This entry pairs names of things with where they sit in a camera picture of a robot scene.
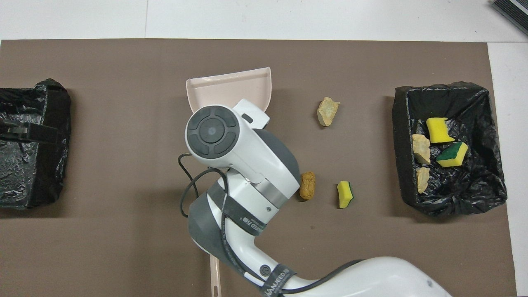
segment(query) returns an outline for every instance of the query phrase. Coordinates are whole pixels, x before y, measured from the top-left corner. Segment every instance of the rock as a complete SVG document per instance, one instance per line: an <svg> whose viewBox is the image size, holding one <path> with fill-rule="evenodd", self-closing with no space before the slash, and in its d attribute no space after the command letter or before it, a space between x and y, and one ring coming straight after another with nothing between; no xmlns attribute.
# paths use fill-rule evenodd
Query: rock
<svg viewBox="0 0 528 297"><path fill-rule="evenodd" d="M427 189L427 183L429 181L429 168L420 167L416 170L416 176L418 179L418 193L422 194Z"/></svg>
<svg viewBox="0 0 528 297"><path fill-rule="evenodd" d="M429 140L421 134L412 135L412 150L414 157L422 164L431 164L431 149Z"/></svg>
<svg viewBox="0 0 528 297"><path fill-rule="evenodd" d="M331 98L325 97L319 108L317 109L317 119L319 123L323 126L330 126L334 120L335 113L339 108L339 102L332 101Z"/></svg>

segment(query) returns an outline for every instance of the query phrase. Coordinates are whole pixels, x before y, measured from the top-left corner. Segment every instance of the black plastic bag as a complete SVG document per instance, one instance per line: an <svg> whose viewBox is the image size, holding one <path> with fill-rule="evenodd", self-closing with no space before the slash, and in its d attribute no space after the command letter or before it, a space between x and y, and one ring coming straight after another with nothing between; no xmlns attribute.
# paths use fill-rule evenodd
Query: black plastic bag
<svg viewBox="0 0 528 297"><path fill-rule="evenodd" d="M431 144L431 164L414 159L412 134L428 139L426 120L446 117L449 136L468 145L462 166L444 168L436 157L449 144ZM503 204L506 186L489 91L474 83L396 89L392 108L394 149L402 199L431 216L479 214ZM416 169L430 169L428 187L417 191Z"/></svg>
<svg viewBox="0 0 528 297"><path fill-rule="evenodd" d="M47 79L33 89L0 89L0 207L55 202L70 144L70 96Z"/></svg>

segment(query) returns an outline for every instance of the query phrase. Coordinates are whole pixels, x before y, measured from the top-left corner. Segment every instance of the brown table mat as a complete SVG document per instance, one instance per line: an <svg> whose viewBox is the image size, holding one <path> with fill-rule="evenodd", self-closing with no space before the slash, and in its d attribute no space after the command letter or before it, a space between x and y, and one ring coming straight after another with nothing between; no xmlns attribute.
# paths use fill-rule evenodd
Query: brown table mat
<svg viewBox="0 0 528 297"><path fill-rule="evenodd" d="M317 186L312 201L292 197L257 246L306 279L395 256L454 296L515 295L506 207L419 213L400 198L392 145L395 87L470 81L493 93L486 44L264 40L2 41L0 87L57 80L72 96L73 133L61 199L0 211L0 295L209 296L209 256L178 210L185 80L266 66L267 129ZM315 115L325 96L341 102L328 128ZM343 210L339 180L355 195ZM224 265L221 276L225 296L258 296Z"/></svg>

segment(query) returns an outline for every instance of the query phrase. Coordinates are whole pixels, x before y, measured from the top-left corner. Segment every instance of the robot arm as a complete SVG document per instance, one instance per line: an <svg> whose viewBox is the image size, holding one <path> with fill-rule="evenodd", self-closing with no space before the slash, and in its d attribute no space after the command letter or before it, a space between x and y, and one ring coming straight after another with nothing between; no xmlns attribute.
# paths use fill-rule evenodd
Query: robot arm
<svg viewBox="0 0 528 297"><path fill-rule="evenodd" d="M190 207L188 230L205 252L231 266L265 297L450 296L410 263L379 257L343 265L328 276L301 279L254 244L254 238L299 188L292 153L263 130L269 117L246 100L199 109L187 123L191 154L228 168Z"/></svg>

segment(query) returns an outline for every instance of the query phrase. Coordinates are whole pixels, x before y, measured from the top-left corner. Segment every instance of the white surface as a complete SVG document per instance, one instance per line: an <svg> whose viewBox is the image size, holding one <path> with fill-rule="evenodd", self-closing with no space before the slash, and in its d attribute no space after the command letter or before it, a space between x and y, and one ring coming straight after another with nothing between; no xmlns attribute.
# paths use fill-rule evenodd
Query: white surface
<svg viewBox="0 0 528 297"><path fill-rule="evenodd" d="M528 41L487 0L149 0L145 37Z"/></svg>
<svg viewBox="0 0 528 297"><path fill-rule="evenodd" d="M517 294L528 295L528 43L490 43Z"/></svg>
<svg viewBox="0 0 528 297"><path fill-rule="evenodd" d="M147 0L0 0L1 39L142 38Z"/></svg>
<svg viewBox="0 0 528 297"><path fill-rule="evenodd" d="M524 42L491 43L489 59L517 294L528 295L528 162L517 145L528 136L528 37L487 0L0 0L0 42L142 37Z"/></svg>

